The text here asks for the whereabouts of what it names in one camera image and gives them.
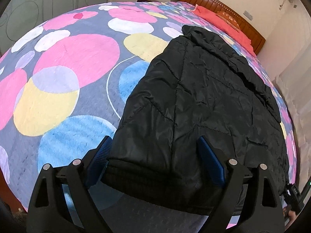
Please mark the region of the black quilted jacket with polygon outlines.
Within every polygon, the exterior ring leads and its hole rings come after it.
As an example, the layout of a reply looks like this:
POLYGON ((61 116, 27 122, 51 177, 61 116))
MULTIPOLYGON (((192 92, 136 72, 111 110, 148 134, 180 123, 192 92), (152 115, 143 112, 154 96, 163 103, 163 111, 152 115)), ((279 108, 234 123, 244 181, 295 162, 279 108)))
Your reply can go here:
POLYGON ((185 25, 127 99, 102 182, 159 206, 207 215, 221 188, 196 154, 201 136, 247 167, 267 165, 277 191, 289 182, 272 90, 219 35, 185 25))

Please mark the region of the white curtain along bed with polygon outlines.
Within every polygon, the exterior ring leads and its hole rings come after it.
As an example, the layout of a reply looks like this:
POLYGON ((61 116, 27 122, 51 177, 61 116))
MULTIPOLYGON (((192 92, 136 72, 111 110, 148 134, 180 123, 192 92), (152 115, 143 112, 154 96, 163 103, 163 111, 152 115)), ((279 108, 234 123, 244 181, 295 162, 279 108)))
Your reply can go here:
POLYGON ((297 185, 303 190, 310 178, 310 45, 304 47, 278 75, 275 84, 286 102, 298 149, 297 185))

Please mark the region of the colourful circle-pattern bedspread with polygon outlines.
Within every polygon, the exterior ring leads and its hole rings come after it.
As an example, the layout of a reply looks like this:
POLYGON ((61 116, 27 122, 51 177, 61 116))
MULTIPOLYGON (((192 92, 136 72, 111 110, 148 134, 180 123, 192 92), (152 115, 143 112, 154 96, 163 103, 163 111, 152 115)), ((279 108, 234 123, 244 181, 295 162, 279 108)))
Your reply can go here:
POLYGON ((1 171, 25 209, 44 164, 67 165, 114 135, 149 63, 186 24, 220 35, 272 86, 257 57, 182 2, 82 7, 34 27, 1 57, 1 171))

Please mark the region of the red folded blanket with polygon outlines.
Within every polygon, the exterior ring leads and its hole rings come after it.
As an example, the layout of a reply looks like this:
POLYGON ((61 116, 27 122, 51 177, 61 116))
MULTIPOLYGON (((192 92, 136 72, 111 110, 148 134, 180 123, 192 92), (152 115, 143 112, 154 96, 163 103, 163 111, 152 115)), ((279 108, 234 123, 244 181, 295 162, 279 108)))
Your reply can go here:
POLYGON ((251 40, 241 30, 232 27, 232 25, 221 19, 216 13, 202 6, 196 5, 193 13, 205 21, 208 21, 210 24, 213 24, 219 30, 222 30, 240 44, 249 54, 253 57, 257 57, 251 45, 251 40))

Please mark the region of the orange patterned pillow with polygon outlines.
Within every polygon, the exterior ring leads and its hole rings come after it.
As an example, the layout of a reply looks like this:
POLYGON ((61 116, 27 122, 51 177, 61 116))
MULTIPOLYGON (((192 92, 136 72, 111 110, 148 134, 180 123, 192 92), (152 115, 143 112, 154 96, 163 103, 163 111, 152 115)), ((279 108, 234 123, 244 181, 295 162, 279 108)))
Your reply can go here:
POLYGON ((225 21, 228 25, 230 25, 233 29, 235 29, 236 31, 240 32, 240 26, 237 23, 237 21, 228 13, 224 12, 224 11, 219 11, 216 13, 216 15, 222 19, 223 21, 225 21))

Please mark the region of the frosted glass wardrobe door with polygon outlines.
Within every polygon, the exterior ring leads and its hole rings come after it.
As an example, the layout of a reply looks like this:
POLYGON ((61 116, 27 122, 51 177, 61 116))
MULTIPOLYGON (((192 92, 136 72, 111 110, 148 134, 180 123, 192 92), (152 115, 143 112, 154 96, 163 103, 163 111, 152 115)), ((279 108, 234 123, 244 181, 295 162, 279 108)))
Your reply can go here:
POLYGON ((65 12, 107 0, 10 0, 1 15, 1 55, 32 28, 65 12))

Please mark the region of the wooden nightstand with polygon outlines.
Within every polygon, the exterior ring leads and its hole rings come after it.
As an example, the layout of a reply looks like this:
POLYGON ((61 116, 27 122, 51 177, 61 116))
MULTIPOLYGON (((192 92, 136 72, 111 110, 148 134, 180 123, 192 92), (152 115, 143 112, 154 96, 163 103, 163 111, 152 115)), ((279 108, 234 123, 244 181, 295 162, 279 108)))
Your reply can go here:
POLYGON ((180 0, 136 0, 137 2, 179 2, 180 0))

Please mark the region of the wooden headboard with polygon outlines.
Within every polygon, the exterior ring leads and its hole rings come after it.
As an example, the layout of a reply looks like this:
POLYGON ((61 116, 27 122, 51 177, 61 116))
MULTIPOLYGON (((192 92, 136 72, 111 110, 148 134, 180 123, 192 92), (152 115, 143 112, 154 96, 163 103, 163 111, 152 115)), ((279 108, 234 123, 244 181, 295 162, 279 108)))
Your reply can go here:
POLYGON ((229 6, 222 3, 219 0, 180 0, 181 2, 186 2, 191 5, 200 5, 209 9, 213 12, 226 12, 230 16, 232 16, 237 23, 241 31, 251 40, 251 45, 253 47, 253 51, 256 55, 259 54, 263 45, 265 43, 265 38, 250 24, 248 23, 242 16, 240 16, 237 12, 232 10, 229 6))

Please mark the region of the wooden bed frame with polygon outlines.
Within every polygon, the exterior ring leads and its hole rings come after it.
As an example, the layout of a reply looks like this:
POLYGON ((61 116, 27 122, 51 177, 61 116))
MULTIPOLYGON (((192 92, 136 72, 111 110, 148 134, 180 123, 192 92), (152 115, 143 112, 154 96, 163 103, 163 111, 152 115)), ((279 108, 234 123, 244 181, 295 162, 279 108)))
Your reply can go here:
POLYGON ((0 173, 1 199, 8 204, 12 212, 27 212, 21 202, 12 193, 1 171, 0 173))

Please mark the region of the wall switch panel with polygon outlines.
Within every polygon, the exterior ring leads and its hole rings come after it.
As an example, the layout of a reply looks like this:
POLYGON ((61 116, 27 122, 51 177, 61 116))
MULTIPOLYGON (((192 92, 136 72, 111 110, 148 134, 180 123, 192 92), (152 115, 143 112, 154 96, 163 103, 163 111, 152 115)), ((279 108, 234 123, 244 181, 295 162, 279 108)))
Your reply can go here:
POLYGON ((245 15, 246 18, 248 18, 250 21, 253 20, 253 16, 252 16, 248 11, 244 11, 244 15, 245 15))

